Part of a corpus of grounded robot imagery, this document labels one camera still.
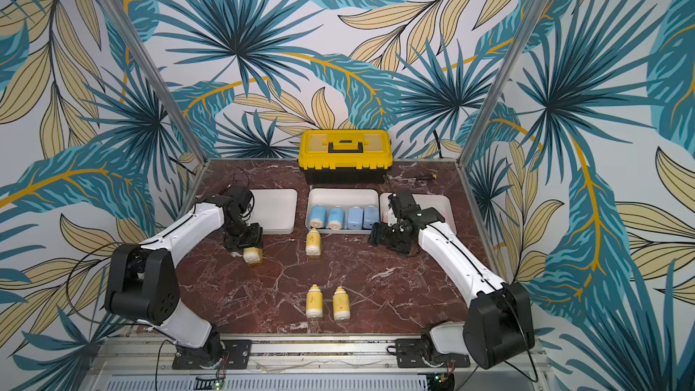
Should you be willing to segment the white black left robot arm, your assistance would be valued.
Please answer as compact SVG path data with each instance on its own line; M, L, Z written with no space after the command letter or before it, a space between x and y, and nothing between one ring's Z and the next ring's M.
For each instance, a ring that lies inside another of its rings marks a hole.
M224 230L224 248L249 265L262 262L262 226L249 224L253 192L245 186L202 200L173 226L113 252L105 310L165 335L194 367L216 369L226 358L219 332L180 300L177 266L211 233Z

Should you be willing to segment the blue pencil sharpener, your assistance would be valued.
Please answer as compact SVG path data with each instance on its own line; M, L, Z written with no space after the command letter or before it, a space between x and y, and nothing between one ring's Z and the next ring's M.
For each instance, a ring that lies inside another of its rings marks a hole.
M341 207L333 207L329 210L327 228L340 231L343 229L346 220L345 210Z
M313 206L309 212L309 226L315 229L322 229L326 226L328 210L325 206Z
M365 230L371 230L372 227L380 221L380 213L377 206L366 206L363 211L362 226Z
M347 229L357 231L363 229L364 210L361 207L353 206L347 212Z

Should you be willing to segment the yellow pencil sharpener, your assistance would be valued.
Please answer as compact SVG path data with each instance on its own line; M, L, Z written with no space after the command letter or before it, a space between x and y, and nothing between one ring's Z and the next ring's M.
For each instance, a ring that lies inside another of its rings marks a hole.
M321 319L323 317L323 295L320 287L313 284L306 296L306 316L310 320Z
M249 266L259 265L262 263L262 259L264 258L264 251L262 251L262 248L256 247L244 248L243 258L246 264Z
M333 295L333 317L336 321L349 320L351 317L349 295L342 286L338 286Z
M305 253L311 258L318 258L321 256L321 251L320 233L313 227L306 236Z

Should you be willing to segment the blue pencil sharpener bottom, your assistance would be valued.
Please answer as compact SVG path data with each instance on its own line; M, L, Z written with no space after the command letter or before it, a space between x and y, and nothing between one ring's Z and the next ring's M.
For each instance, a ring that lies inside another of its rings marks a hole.
M361 207L353 206L347 212L347 229L357 231L363 229L364 210Z

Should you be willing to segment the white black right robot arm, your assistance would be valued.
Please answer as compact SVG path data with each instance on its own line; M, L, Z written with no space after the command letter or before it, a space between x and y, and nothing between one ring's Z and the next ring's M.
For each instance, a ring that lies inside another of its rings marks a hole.
M422 208L410 192L388 197L387 221L372 227L369 244L401 256L430 255L445 271L467 305L463 322L446 321L425 332L430 358L466 355L490 369L535 346L530 295L483 264L433 207Z

